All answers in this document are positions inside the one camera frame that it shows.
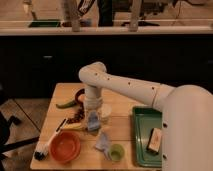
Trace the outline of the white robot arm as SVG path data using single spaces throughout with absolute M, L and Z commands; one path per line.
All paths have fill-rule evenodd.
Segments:
M 101 62 L 82 67 L 79 79 L 86 110 L 102 105 L 106 88 L 162 113 L 162 171 L 213 171 L 213 94 L 208 90 L 111 75 Z

